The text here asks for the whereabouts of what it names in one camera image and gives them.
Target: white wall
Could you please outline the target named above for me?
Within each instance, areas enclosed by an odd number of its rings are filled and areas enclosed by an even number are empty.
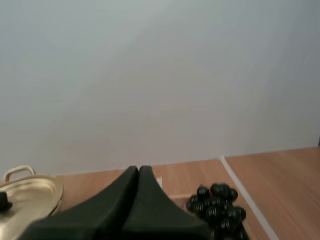
[[[0,1],[0,174],[316,146],[318,2]]]

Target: gold pot lid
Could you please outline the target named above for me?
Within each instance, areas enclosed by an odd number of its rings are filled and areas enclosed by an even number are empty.
[[[30,176],[10,180],[13,173]],[[0,183],[0,240],[15,240],[35,220],[53,214],[63,197],[63,185],[54,176],[36,175],[30,166],[9,170]]]

